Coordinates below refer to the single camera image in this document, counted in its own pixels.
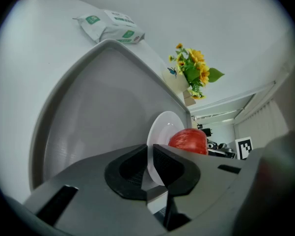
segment white plate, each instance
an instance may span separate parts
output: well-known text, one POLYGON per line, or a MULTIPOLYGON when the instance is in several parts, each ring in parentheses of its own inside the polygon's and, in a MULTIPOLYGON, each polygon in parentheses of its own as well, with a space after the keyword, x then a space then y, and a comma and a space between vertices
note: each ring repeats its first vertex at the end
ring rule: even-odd
POLYGON ((171 137, 177 132, 183 130, 180 118, 172 111, 161 113, 154 121, 147 138, 147 169, 152 180, 158 185, 164 185, 160 176, 158 175, 153 161, 153 144, 168 145, 171 137))

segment flower bouquet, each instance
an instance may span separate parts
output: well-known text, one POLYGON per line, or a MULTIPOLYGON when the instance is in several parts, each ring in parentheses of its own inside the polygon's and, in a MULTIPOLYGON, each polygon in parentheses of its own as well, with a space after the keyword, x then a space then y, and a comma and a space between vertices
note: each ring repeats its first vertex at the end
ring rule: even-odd
POLYGON ((176 46, 177 56, 169 56, 169 61, 176 61, 175 68, 168 68, 169 72, 177 77, 177 73, 184 75, 192 89, 188 89, 193 99, 204 99, 201 92, 208 82, 215 82, 224 74, 215 68, 209 68, 201 51, 185 49, 182 44, 176 46))

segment black slot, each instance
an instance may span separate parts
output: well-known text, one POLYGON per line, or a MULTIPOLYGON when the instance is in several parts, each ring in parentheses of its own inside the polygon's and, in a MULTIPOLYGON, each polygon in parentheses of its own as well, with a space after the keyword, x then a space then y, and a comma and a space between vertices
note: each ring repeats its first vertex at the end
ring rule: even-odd
POLYGON ((219 168, 220 170, 228 171, 228 172, 235 173, 235 174, 239 174, 239 172, 240 172, 240 170, 241 170, 241 169, 238 168, 238 167, 229 166, 229 165, 225 165, 225 164, 219 165, 218 168, 219 168))
POLYGON ((53 226, 77 191, 78 189, 75 187, 63 186, 37 213, 37 217, 53 226))

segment apple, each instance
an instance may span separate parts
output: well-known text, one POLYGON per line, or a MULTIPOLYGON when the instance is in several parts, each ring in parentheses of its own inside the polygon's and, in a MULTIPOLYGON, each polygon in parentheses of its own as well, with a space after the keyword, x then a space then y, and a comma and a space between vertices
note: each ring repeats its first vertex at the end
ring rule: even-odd
POLYGON ((186 128, 179 131, 171 137, 168 145, 185 151, 208 155, 206 134, 199 129, 186 128))

